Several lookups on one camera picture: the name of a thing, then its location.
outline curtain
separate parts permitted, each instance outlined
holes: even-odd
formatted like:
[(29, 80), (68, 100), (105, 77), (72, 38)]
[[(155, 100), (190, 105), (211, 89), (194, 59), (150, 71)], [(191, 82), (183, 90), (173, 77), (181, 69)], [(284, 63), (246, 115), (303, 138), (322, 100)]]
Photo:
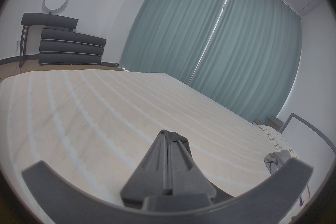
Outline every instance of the curtain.
[(295, 79), (301, 18), (280, 0), (228, 0), (189, 86), (253, 122), (275, 116)]
[(133, 23), (120, 67), (163, 72), (188, 83), (224, 0), (145, 0)]

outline gray cloth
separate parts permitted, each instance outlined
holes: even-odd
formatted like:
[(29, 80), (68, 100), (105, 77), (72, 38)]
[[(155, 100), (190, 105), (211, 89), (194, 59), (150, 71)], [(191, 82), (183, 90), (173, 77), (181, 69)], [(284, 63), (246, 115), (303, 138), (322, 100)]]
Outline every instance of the gray cloth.
[(268, 154), (264, 161), (271, 175), (274, 174), (283, 164), (291, 158), (291, 154), (287, 149), (280, 152)]

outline striped bed sheet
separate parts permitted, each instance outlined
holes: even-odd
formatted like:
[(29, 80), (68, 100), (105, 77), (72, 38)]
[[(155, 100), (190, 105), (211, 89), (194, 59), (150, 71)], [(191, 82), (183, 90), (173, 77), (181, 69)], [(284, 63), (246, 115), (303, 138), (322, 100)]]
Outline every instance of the striped bed sheet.
[(188, 138), (203, 174), (238, 196), (270, 176), (275, 146), (255, 126), (162, 73), (34, 71), (0, 84), (0, 163), (12, 188), (53, 223), (21, 171), (39, 160), (83, 191), (121, 205), (119, 192), (160, 130)]

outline baseboard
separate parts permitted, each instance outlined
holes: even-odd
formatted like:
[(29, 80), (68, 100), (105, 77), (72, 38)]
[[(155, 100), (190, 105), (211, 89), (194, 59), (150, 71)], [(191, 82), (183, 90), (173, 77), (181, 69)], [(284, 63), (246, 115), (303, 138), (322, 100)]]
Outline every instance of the baseboard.
[(113, 63), (113, 62), (102, 62), (100, 64), (102, 67), (119, 67), (119, 63)]
[[(1, 59), (0, 60), (0, 65), (3, 65), (3, 64), (6, 64), (6, 63), (11, 63), (11, 62), (18, 62), (19, 59), (20, 59), (20, 56)], [(39, 59), (38, 54), (26, 55), (26, 61), (38, 60), (38, 59)]]

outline headboard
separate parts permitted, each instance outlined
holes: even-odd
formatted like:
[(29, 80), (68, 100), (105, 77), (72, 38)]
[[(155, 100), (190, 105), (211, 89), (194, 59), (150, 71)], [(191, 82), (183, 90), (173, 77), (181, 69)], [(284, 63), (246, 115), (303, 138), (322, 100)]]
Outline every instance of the headboard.
[(294, 113), (279, 132), (290, 141), (300, 160), (314, 167), (308, 182), (310, 196), (313, 197), (334, 162), (335, 145), (321, 131)]

